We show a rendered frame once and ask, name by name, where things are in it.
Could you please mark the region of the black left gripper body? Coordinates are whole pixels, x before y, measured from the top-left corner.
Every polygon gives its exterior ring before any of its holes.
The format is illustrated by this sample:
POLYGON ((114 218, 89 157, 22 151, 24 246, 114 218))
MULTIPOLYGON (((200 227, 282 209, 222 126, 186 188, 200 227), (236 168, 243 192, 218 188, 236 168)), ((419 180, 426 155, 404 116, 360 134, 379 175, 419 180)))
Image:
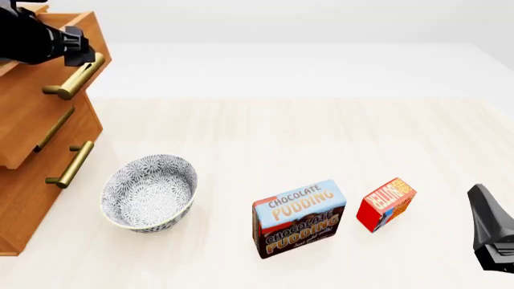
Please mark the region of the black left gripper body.
POLYGON ((95 62, 95 50, 77 26, 65 26, 63 47, 66 67, 80 67, 85 63, 95 62))

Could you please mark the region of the grey patterned bowl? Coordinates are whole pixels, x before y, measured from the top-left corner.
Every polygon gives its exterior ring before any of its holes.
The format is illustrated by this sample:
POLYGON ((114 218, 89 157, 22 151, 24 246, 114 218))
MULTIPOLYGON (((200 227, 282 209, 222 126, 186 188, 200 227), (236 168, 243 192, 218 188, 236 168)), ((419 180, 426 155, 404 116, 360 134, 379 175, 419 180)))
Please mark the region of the grey patterned bowl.
POLYGON ((183 158, 155 154, 130 161, 106 182, 100 208, 113 225, 137 233, 175 226, 194 204, 198 175, 183 158))

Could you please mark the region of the red butter box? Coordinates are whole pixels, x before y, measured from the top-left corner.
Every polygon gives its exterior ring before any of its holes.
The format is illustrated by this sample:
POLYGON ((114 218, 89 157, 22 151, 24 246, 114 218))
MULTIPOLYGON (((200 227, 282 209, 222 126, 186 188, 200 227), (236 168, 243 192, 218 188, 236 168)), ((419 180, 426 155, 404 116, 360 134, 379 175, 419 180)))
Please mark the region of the red butter box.
POLYGON ((374 233, 406 210, 416 191, 396 177, 363 197, 357 220, 374 233))

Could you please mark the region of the long brass drawer handle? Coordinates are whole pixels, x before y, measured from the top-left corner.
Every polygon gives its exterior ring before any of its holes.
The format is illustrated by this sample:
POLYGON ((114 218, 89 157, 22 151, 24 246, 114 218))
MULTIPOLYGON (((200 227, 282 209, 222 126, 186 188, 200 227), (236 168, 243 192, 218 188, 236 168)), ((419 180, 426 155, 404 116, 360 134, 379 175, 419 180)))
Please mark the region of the long brass drawer handle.
POLYGON ((91 79, 91 77, 103 66, 105 57, 99 52, 95 53, 96 60, 85 63, 79 67, 60 86, 44 86, 42 93, 56 95, 61 100, 71 100, 75 94, 91 79))

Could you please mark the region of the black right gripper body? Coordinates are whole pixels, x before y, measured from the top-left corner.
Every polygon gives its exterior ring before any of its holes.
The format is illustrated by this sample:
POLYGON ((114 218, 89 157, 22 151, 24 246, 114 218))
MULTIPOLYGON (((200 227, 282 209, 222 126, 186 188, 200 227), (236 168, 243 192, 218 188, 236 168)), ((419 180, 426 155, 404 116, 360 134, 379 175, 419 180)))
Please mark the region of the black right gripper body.
POLYGON ((514 274, 514 235, 482 242, 474 252, 484 271, 514 274))

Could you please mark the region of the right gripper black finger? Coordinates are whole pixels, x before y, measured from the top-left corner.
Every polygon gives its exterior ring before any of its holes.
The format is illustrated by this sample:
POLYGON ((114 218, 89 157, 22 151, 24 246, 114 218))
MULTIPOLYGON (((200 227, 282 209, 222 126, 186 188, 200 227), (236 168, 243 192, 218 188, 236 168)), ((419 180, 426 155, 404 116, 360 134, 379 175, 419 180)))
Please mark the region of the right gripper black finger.
POLYGON ((514 218, 512 218, 489 190, 476 184, 467 192, 474 222, 473 250, 495 242, 514 243, 514 218))

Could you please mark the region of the wooden cabinet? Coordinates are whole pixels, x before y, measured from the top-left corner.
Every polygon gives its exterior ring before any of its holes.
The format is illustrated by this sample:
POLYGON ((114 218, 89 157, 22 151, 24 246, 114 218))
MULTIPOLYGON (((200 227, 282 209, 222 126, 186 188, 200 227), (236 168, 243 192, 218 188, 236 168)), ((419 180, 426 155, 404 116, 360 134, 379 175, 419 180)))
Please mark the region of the wooden cabinet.
POLYGON ((80 28, 94 62, 68 67, 0 62, 0 256, 20 254, 67 188, 102 132, 86 90, 111 61, 93 12, 55 14, 27 7, 54 28, 80 28))

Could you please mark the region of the chocolate pudding box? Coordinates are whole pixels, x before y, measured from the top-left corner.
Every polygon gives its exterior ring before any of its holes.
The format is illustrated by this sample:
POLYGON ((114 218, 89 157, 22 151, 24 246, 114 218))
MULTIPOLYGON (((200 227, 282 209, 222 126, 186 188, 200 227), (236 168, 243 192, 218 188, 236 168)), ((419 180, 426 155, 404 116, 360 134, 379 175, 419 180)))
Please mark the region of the chocolate pudding box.
POLYGON ((306 185, 252 204, 252 237, 266 259, 337 232, 347 200, 334 180, 306 185))

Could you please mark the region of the wooden drawer with tall front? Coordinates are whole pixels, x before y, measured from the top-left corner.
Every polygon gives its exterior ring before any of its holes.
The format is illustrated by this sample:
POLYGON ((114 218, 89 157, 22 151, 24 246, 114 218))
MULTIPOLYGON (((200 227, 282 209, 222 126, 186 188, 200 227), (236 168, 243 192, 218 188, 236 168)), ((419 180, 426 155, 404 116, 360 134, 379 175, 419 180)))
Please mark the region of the wooden drawer with tall front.
POLYGON ((82 93, 111 61, 94 12, 48 14, 46 5, 26 8, 35 12, 36 18, 43 23, 55 28, 81 28, 97 56, 94 63, 80 67, 67 67, 61 58, 35 65, 0 60, 0 148, 5 151, 20 150, 22 146, 32 150, 39 138, 72 106, 73 99, 45 94, 44 87, 62 87, 73 77, 82 75, 87 81, 75 91, 82 93))

